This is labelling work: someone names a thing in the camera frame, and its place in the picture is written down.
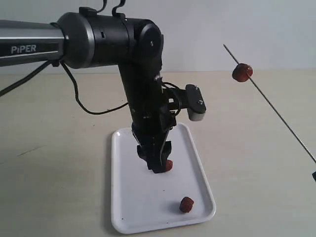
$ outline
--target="plastic tray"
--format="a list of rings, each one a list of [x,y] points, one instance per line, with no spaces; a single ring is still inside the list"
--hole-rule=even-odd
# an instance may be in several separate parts
[[[136,152],[130,128],[112,136],[111,220],[123,234],[146,232],[209,221],[215,201],[189,128],[180,123],[167,141],[172,142],[168,159],[171,171],[154,174]],[[179,210],[183,197],[195,203],[190,213]]]

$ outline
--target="red object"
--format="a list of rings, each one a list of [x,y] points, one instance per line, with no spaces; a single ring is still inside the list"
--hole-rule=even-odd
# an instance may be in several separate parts
[[[239,63],[234,69],[232,77],[238,82],[245,82],[253,74],[252,67],[245,63]]]
[[[192,210],[194,201],[189,197],[184,197],[180,203],[180,211],[184,213],[189,213]]]
[[[173,162],[172,160],[166,160],[166,172],[170,171],[173,167]]]

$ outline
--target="table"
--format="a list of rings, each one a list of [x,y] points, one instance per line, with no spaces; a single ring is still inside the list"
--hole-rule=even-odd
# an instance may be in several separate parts
[[[253,79],[316,154],[316,70]],[[207,114],[190,127],[217,204],[210,222],[135,236],[297,237],[316,234],[315,164],[250,82],[230,72],[164,73],[201,88]],[[125,103],[118,74],[75,75],[84,105]],[[0,88],[20,79],[0,76]],[[128,108],[103,116],[75,102],[66,75],[39,75],[0,98],[0,236],[120,236],[111,225],[111,134]]]

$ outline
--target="robotic arm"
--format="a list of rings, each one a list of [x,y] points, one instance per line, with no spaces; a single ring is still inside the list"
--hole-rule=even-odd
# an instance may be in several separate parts
[[[0,66],[37,61],[55,66],[61,62],[74,69],[118,65],[138,156],[149,170],[162,173],[171,153],[167,136],[176,115],[186,108],[189,119],[199,121],[206,107],[197,86],[182,90],[162,81],[163,35],[151,20],[116,13],[124,3],[113,8],[112,16],[80,7],[79,13],[68,12],[52,24],[0,21]]]

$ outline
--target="white wall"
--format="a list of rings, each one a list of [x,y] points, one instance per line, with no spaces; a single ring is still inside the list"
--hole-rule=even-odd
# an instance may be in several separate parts
[[[118,1],[109,0],[105,13],[110,14]],[[101,5],[101,0],[1,0],[0,18],[49,23],[79,6]],[[164,71],[232,70],[235,64],[223,43],[254,69],[316,67],[315,0],[128,0],[120,11],[152,19],[160,27],[165,36]],[[0,68],[0,74],[25,73],[35,66]]]

